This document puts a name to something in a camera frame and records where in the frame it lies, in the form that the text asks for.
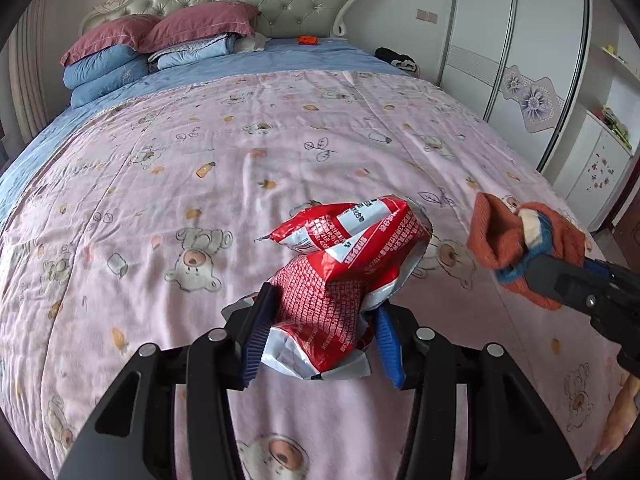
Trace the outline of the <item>person right hand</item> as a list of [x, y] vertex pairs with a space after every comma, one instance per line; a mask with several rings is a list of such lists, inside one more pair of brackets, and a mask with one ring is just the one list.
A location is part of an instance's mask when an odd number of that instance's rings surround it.
[[597, 469], [625, 439], [639, 416], [639, 378], [629, 374], [608, 413], [599, 444], [587, 460], [590, 469]]

